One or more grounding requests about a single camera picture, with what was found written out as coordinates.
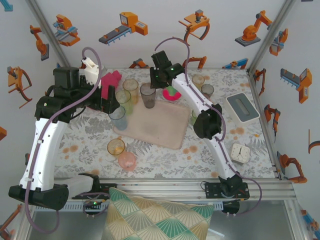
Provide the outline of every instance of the green geometric cushion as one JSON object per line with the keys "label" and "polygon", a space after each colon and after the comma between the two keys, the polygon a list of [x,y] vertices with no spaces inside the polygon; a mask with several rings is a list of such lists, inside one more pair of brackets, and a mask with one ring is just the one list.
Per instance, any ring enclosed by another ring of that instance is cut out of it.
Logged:
{"label": "green geometric cushion", "polygon": [[102,240],[205,240],[212,205],[155,201],[111,187]]}

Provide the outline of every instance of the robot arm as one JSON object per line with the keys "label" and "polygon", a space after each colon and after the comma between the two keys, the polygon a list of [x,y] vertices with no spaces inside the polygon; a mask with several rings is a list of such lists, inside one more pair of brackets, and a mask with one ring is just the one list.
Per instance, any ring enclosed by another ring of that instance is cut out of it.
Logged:
{"label": "robot arm", "polygon": [[[36,105],[35,135],[30,159],[34,156],[36,145],[39,143],[39,135],[50,117],[62,108],[87,95],[93,88],[94,81],[97,81],[97,74],[95,73],[98,68],[88,57],[84,61],[86,61],[86,64],[90,64],[90,67],[85,70],[85,76],[80,76],[79,69],[76,67],[60,67],[53,70],[54,86],[51,86],[50,89],[53,90],[54,96],[47,94],[40,98]],[[42,142],[40,142],[41,145],[36,157],[32,179],[29,179],[32,161],[28,161],[19,185],[10,187],[10,197],[24,202],[27,183],[31,181],[29,203],[35,206],[60,210],[66,204],[68,198],[75,197],[81,193],[99,192],[98,176],[81,173],[64,181],[63,184],[55,184],[54,169],[60,142],[68,123],[72,119],[72,115],[78,108],[88,106],[94,110],[109,114],[120,106],[115,98],[114,86],[110,85],[108,92],[108,99],[103,99],[101,97],[102,89],[98,87],[85,101],[63,112],[53,120],[46,129]]]}
{"label": "robot arm", "polygon": [[222,120],[214,110],[208,107],[212,106],[221,113],[221,106],[219,104],[213,105],[212,102],[207,100],[189,77],[187,82],[184,68],[179,63],[172,65],[164,51],[152,55],[152,60],[155,68],[150,68],[151,87],[158,89],[172,86],[184,96],[198,115],[193,129],[199,138],[204,139],[215,160],[221,181],[221,191],[226,197],[233,196],[242,185],[242,179],[232,171],[236,167],[231,162],[224,143],[220,142],[220,147],[216,140],[216,138],[220,139],[222,136]]}

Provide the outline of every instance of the clock face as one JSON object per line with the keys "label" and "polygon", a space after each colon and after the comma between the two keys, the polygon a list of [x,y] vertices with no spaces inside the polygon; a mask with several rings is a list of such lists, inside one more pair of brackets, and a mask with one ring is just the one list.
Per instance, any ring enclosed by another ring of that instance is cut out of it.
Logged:
{"label": "clock face", "polygon": [[240,144],[233,144],[232,151],[231,151],[231,159],[247,163],[249,160],[250,148],[246,146],[242,146]]}

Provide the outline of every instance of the pink sponge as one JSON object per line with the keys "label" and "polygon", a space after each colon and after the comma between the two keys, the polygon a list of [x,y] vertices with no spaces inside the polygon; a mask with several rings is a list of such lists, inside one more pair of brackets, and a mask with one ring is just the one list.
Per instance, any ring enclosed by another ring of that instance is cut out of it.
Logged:
{"label": "pink sponge", "polygon": [[106,75],[104,75],[101,78],[101,96],[104,99],[108,98],[108,88],[109,85],[114,86],[115,89],[117,89],[119,82],[122,78],[122,75],[118,71],[114,71],[113,73],[108,72]]}

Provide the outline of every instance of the clear plastic cup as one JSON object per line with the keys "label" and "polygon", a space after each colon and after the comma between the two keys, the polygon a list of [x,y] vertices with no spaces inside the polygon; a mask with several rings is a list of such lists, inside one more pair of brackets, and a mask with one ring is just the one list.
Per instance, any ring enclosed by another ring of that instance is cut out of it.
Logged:
{"label": "clear plastic cup", "polygon": [[132,114],[133,112],[133,104],[131,101],[131,93],[127,90],[120,90],[115,93],[115,98],[119,102],[119,104],[124,107],[125,113],[127,115]]}
{"label": "clear plastic cup", "polygon": [[214,93],[215,88],[214,86],[210,84],[203,84],[201,87],[201,93],[203,96],[205,96],[207,99],[210,99],[211,95]]}
{"label": "clear plastic cup", "polygon": [[191,126],[195,125],[198,116],[196,115],[195,111],[192,110],[191,117],[190,117],[190,124]]}
{"label": "clear plastic cup", "polygon": [[137,166],[136,156],[132,152],[125,151],[120,154],[118,163],[125,171],[132,172]]}
{"label": "clear plastic cup", "polygon": [[126,118],[126,110],[123,106],[118,107],[113,113],[110,113],[109,117],[115,127],[120,131],[123,131],[127,128],[128,122]]}
{"label": "clear plastic cup", "polygon": [[205,77],[199,74],[193,75],[192,82],[199,90],[201,90],[202,85],[205,83]]}
{"label": "clear plastic cup", "polygon": [[124,141],[122,141],[119,138],[116,138],[116,139],[112,139],[108,143],[106,149],[108,150],[108,152],[112,156],[119,158],[120,154],[122,154],[126,151],[126,145],[125,145]]}
{"label": "clear plastic cup", "polygon": [[127,90],[131,94],[131,101],[134,105],[136,105],[139,101],[139,83],[134,78],[126,79],[122,87],[124,90]]}
{"label": "clear plastic cup", "polygon": [[156,89],[151,88],[151,84],[148,82],[141,85],[140,93],[144,106],[147,109],[152,109],[156,104]]}

